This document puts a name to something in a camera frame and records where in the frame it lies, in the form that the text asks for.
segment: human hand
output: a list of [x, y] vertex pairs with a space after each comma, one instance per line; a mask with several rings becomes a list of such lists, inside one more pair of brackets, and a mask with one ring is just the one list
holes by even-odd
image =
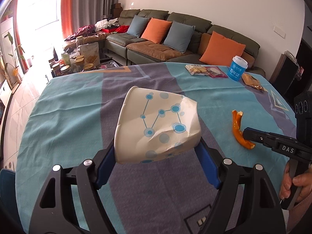
[[301, 192], [296, 200], [296, 202], [300, 202], [307, 198], [308, 195], [312, 192], [312, 168], [310, 166], [307, 173], [300, 174], [293, 179], [291, 179], [289, 175], [289, 168], [289, 162], [287, 162], [283, 174], [282, 184], [280, 186], [279, 196], [282, 200], [284, 198], [289, 198], [291, 195], [291, 185], [294, 184], [296, 187], [302, 187]]

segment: gray curtain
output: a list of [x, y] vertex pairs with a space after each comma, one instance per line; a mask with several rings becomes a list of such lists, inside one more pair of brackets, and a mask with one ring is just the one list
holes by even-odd
[[103, 15], [110, 14], [110, 7], [117, 0], [73, 0], [72, 27], [76, 32], [78, 28], [94, 25], [102, 20]]

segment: sleeve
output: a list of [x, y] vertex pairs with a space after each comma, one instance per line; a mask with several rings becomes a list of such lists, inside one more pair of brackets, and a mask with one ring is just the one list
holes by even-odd
[[291, 231], [304, 216], [312, 203], [312, 193], [289, 211], [287, 232]]

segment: sectional sofa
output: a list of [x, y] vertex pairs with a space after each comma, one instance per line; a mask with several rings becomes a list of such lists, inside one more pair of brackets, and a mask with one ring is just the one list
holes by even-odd
[[182, 54], [163, 44], [153, 43], [146, 39], [135, 37], [127, 33], [112, 34], [105, 41], [105, 48], [121, 55], [134, 64], [148, 64], [157, 62], [181, 62], [202, 64], [199, 61], [208, 46], [213, 31], [246, 45], [242, 57], [248, 62], [247, 71], [265, 77], [263, 69], [255, 67], [254, 62], [258, 56], [260, 45], [250, 38], [222, 26], [212, 25], [212, 22], [203, 18], [180, 13], [159, 10], [124, 10], [119, 17], [120, 25], [130, 25], [134, 16], [157, 18], [167, 21], [195, 26], [187, 51]]

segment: orange curtain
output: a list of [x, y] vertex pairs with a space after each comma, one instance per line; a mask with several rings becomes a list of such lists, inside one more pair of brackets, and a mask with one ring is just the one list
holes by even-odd
[[[13, 32], [14, 32], [15, 46], [18, 46], [21, 44], [21, 40], [19, 38], [19, 33], [18, 33], [18, 22], [17, 22], [18, 0], [12, 0], [9, 4], [9, 7], [11, 7], [12, 14], [13, 14]], [[21, 57], [21, 55], [23, 54], [23, 52], [19, 48], [17, 49], [17, 53], [18, 53], [18, 57]], [[23, 73], [25, 73], [29, 69], [29, 66], [24, 59], [19, 59], [19, 61], [20, 61]]]
[[60, 16], [62, 24], [63, 38], [73, 34], [72, 30], [72, 0], [60, 0]]

